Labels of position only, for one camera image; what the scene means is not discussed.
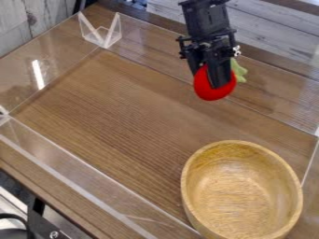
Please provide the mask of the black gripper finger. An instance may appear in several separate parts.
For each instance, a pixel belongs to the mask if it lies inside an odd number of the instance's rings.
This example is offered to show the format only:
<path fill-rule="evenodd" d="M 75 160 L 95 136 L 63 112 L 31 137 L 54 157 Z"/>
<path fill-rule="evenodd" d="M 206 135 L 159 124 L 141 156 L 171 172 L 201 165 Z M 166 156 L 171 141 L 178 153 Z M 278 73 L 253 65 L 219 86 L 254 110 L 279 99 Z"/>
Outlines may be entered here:
<path fill-rule="evenodd" d="M 190 65 L 193 75 L 195 75 L 198 72 L 198 69 L 205 65 L 203 55 L 198 52 L 189 52 L 186 57 L 187 57 L 187 63 Z"/>
<path fill-rule="evenodd" d="M 211 87 L 219 89 L 231 82 L 231 58 L 222 58 L 217 53 L 207 55 L 207 74 Z"/>

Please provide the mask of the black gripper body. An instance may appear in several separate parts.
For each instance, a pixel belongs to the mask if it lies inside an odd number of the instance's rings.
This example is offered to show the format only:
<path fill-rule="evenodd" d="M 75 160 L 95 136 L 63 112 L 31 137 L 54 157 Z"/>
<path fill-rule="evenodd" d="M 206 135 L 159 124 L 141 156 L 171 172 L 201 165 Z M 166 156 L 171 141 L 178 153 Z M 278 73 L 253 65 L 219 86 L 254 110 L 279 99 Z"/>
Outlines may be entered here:
<path fill-rule="evenodd" d="M 187 27 L 181 36 L 179 57 L 190 62 L 225 63 L 241 54 L 237 29 L 231 27 L 227 3 L 231 0 L 182 0 L 179 7 Z"/>

